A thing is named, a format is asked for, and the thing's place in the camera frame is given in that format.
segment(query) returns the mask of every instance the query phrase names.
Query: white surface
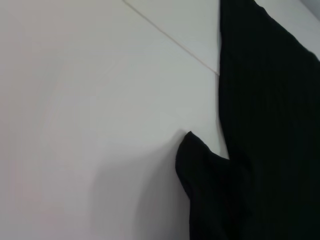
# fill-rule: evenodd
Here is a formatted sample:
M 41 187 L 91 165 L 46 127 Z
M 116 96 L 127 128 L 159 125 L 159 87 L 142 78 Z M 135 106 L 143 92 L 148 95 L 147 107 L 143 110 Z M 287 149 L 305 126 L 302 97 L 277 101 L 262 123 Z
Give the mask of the white surface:
M 119 0 L 0 6 L 0 239 L 188 239 L 174 156 L 227 155 L 216 76 Z
M 219 72 L 219 0 L 125 0 L 162 31 Z

